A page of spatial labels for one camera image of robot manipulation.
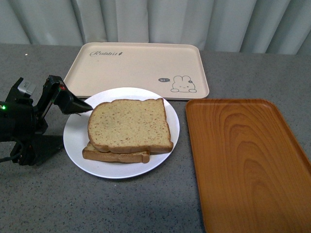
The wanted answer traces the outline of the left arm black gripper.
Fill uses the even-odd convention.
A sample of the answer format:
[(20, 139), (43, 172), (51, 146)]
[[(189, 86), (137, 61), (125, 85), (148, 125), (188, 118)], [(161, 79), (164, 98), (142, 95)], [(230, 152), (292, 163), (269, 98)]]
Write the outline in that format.
[[(72, 94), (60, 84), (54, 95), (54, 104), (63, 114), (79, 114), (93, 107)], [(44, 135), (47, 123), (36, 115), (33, 100), (20, 98), (0, 103), (0, 141), (15, 142), (9, 156), (1, 162), (12, 161), (19, 165), (41, 165), (64, 148), (63, 137)]]

